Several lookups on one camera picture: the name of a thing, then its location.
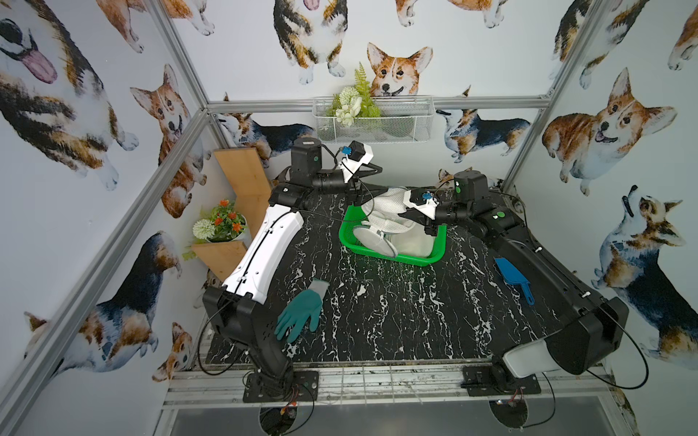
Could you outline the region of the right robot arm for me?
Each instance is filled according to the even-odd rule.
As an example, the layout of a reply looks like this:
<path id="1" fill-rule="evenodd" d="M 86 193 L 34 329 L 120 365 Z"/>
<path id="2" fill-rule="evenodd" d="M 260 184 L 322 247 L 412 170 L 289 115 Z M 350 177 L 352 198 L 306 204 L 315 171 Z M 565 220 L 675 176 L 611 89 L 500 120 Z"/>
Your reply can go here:
<path id="1" fill-rule="evenodd" d="M 565 303 L 561 329 L 517 345 L 498 359 L 498 365 L 516 379 L 555 370 L 580 375 L 618 350 L 628 307 L 582 283 L 539 245 L 525 221 L 489 190 L 484 174 L 462 171 L 453 183 L 453 194 L 446 201 L 428 189 L 407 191 L 401 216 L 423 225 L 429 234 L 442 225 L 465 228 L 510 263 L 535 296 L 559 297 Z"/>

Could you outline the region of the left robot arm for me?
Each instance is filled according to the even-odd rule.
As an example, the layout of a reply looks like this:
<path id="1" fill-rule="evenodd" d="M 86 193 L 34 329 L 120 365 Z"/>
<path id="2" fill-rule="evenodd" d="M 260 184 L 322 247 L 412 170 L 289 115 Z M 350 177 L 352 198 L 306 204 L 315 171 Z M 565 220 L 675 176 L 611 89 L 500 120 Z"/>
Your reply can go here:
<path id="1" fill-rule="evenodd" d="M 276 318 L 265 305 L 270 283 L 286 249 L 304 225 L 311 194 L 344 194 L 360 205 L 383 188 L 363 182 L 380 174 L 370 145 L 354 141 L 334 155 L 336 165 L 323 167 L 325 145 L 316 138 L 299 139 L 291 149 L 287 181 L 273 188 L 260 230 L 242 261 L 220 287 L 203 295 L 207 327 L 248 353 L 261 381 L 279 389 L 292 381 L 293 365 L 273 329 Z"/>

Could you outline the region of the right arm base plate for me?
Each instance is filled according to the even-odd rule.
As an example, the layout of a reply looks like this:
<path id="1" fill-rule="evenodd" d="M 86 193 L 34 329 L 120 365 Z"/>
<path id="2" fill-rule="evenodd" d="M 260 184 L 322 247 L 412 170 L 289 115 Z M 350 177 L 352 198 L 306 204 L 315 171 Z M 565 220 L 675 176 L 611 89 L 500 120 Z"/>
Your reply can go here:
<path id="1" fill-rule="evenodd" d="M 473 397 L 540 394 L 542 389 L 535 375 L 516 378 L 501 365 L 465 366 L 461 388 Z"/>

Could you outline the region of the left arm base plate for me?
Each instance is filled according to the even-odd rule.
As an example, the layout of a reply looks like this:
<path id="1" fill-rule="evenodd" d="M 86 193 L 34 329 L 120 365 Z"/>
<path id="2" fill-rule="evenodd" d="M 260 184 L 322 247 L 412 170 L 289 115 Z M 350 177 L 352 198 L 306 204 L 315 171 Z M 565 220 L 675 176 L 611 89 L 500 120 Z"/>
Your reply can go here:
<path id="1" fill-rule="evenodd" d="M 261 372 L 250 374 L 243 395 L 244 403 L 292 403 L 293 401 L 316 401 L 319 388 L 318 371 L 290 371 L 280 379 Z"/>

